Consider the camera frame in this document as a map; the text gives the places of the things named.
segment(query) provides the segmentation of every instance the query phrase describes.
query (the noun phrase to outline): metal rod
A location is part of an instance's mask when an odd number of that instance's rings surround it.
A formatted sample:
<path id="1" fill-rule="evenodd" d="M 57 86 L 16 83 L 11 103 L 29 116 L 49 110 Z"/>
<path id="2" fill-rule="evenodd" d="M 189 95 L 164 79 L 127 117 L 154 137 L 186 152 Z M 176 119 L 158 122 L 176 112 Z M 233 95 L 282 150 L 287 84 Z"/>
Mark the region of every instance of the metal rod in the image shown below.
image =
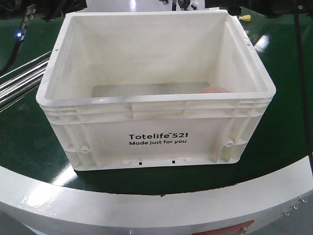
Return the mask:
<path id="1" fill-rule="evenodd" d="M 11 74 L 11 73 L 13 73 L 13 72 L 15 72 L 15 71 L 17 71 L 17 70 L 19 70 L 19 69 L 21 69 L 21 68 L 27 66 L 27 65 L 30 65 L 30 64 L 34 63 L 35 61 L 37 61 L 37 60 L 39 60 L 39 59 L 45 57 L 46 55 L 49 55 L 51 52 L 52 52 L 52 51 L 48 51 L 47 53 L 45 53 L 45 54 L 43 54 L 43 55 L 41 55 L 41 56 L 38 56 L 37 58 L 35 58 L 35 59 L 33 59 L 33 60 L 27 62 L 26 64 L 23 64 L 23 65 L 17 67 L 16 69 L 13 69 L 12 71 L 7 72 L 6 74 L 0 76 L 0 79 L 6 77 L 7 75 L 9 75 L 9 74 Z"/>
<path id="2" fill-rule="evenodd" d="M 48 59 L 0 85 L 0 112 L 36 88 L 45 73 Z"/>

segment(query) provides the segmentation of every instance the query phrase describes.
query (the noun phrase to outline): yellow connector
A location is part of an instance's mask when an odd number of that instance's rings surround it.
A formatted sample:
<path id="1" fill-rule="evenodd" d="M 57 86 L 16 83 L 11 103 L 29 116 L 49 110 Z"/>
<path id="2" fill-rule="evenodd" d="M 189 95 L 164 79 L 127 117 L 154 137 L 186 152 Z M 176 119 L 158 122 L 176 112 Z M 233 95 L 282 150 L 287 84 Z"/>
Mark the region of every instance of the yellow connector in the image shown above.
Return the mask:
<path id="1" fill-rule="evenodd" d="M 250 15 L 240 16 L 239 20 L 245 21 L 245 22 L 250 22 L 251 21 L 251 16 Z"/>

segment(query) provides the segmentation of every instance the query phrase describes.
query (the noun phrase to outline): white curved rail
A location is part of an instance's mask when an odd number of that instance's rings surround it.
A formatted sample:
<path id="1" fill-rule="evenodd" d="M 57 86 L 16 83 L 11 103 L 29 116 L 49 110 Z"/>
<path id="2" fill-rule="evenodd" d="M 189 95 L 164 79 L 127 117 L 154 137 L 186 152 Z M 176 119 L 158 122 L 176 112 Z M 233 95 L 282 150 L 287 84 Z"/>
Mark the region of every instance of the white curved rail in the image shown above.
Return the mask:
<path id="1" fill-rule="evenodd" d="M 252 232 L 312 189 L 308 157 L 234 186 L 163 197 L 54 186 L 0 167 L 0 210 L 49 235 L 188 235 L 255 220 Z"/>

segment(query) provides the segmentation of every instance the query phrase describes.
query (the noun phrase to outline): white plastic crate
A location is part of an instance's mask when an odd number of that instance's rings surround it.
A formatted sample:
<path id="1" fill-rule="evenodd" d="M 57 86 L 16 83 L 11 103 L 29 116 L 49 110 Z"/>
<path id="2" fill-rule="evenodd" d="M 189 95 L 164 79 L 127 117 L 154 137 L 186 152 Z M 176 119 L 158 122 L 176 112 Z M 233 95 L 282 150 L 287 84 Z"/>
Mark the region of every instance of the white plastic crate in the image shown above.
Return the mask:
<path id="1" fill-rule="evenodd" d="M 96 170 L 235 163 L 274 94 L 214 10 L 67 14 L 36 98 L 74 169 Z"/>

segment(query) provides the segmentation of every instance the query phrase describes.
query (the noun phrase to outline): chrome pipe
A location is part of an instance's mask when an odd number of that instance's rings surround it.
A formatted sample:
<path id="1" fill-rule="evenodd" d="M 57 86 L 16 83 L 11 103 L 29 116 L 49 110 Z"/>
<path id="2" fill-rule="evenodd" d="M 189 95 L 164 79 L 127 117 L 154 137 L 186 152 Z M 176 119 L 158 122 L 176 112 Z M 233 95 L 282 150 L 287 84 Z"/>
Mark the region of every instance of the chrome pipe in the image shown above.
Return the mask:
<path id="1" fill-rule="evenodd" d="M 0 85 L 0 112 L 36 88 L 45 73 L 48 58 Z"/>

